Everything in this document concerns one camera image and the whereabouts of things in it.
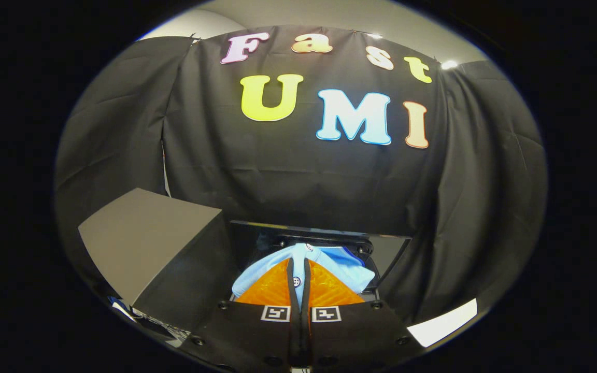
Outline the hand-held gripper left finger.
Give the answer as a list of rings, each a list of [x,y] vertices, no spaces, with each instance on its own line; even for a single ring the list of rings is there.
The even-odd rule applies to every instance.
[[[294,260],[275,265],[241,297],[222,299],[180,352],[223,372],[290,372],[300,365],[300,307]]]

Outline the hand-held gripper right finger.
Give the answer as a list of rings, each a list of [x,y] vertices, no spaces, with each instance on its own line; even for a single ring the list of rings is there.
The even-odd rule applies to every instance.
[[[386,372],[421,354],[386,302],[363,299],[315,261],[304,266],[301,363],[312,372]]]

